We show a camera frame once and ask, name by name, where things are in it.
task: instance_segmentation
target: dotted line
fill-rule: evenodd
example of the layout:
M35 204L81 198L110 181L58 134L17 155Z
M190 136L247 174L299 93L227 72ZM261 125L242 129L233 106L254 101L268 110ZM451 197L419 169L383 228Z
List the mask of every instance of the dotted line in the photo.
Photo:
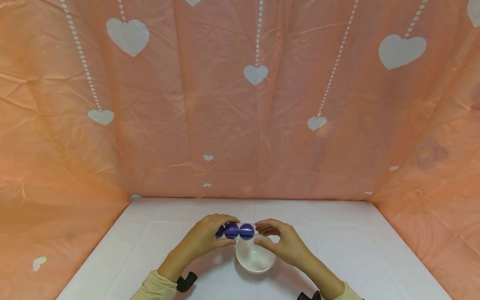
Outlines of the dotted line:
M98 101L98 97L96 95L95 87L93 85L92 77L90 77L90 70L88 69L87 60L85 59L84 51L82 49L82 43L80 43L80 39L77 35L77 31L75 25L73 24L72 16L70 15L70 11L68 10L68 6L65 4L65 0L60 0L61 6L63 7L63 11L67 16L68 24L70 24L70 29L72 30L73 39L75 40L75 44L77 44L78 53L80 54L80 59L82 60L82 64L84 66L85 75L88 80L88 84L90 86L90 91L92 91L93 99L95 100L96 107L98 111L102 111L102 106Z
M127 19L125 18L125 12L123 11L123 4L121 3L122 0L118 0L119 2L119 8L120 8L120 14L121 14L121 19L123 21L126 21Z
M328 81L327 88L325 89L325 94L324 94L324 97L322 99L322 103L320 104L320 108L318 109L317 118L319 118L322 115L322 109L324 108L325 101L327 100L328 92L330 91L330 87L332 85L333 77L335 76L335 72L336 72L336 68L338 66L338 62L340 62L340 57L342 56L343 48L345 46L345 41L347 39L348 31L350 30L350 26L352 25L353 15L355 14L355 10L357 9L357 3L358 2L359 2L359 0L355 0L355 5L353 5L353 10L352 10L352 13L350 15L350 20L348 21L348 26L347 26L347 29L345 31L345 35L343 36L343 41L342 41L342 44L340 45L340 50L338 51L338 55L336 56L335 65L333 66L332 73L330 74L330 80Z
M264 7L263 7L263 4L264 4L264 1L263 0L260 0L259 2L260 6L258 7L258 24L257 24L257 45L256 45L256 48L257 48L257 54L255 55L255 67L258 67L258 58L260 57L260 33L262 32L261 28L262 28L262 10L264 10Z
M422 0L422 4L419 6L419 10L417 10L416 16L413 18L412 23L410 23L410 27L407 29L407 33L405 33L405 35L404 35L404 38L403 38L404 40L406 40L407 37L410 36L410 32L412 32L413 27L415 27L415 24L419 19L421 11L422 11L422 9L425 8L425 3L427 3L427 2L428 2L428 0Z

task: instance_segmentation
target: white bowl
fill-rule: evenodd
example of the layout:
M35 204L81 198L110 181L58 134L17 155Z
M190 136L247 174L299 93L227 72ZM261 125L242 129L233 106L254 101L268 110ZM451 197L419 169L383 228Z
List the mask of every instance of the white bowl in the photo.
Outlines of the white bowl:
M265 238L255 233L251 240L240 240L237 244L237 259L249 273L263 274L275 263L276 256L269 250L253 243L256 238Z

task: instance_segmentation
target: left hand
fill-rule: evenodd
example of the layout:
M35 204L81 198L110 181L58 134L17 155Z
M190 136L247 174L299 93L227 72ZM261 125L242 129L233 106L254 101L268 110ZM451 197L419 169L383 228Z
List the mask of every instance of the left hand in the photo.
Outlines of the left hand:
M239 223L240 220L229 215L208 215L195 224L185 235L183 240L175 248L175 251L182 253L193 261L204 256L212 250L235 245L235 240L221 239L217 240L216 232L223 224L227 222Z

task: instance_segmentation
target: pink backdrop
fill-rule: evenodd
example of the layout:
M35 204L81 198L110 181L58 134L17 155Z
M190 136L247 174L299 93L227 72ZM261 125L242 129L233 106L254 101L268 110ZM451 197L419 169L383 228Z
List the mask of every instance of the pink backdrop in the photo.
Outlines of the pink backdrop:
M371 201L476 299L479 26L480 0L0 1L0 299L55 298L132 194Z

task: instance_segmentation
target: black object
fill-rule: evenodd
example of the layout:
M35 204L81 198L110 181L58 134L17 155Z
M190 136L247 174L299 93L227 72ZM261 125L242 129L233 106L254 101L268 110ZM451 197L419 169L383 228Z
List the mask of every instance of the black object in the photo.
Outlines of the black object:
M188 291L192 285L197 281L198 276L194 272L189 272L187 279L183 279L182 276L177 280L177 291L184 293Z
M322 297L320 296L320 292L319 291L316 291L315 294L313 294L313 297L310 299L308 298L307 295L305 295L305 293L300 293L299 297L297 298L297 300L322 300Z

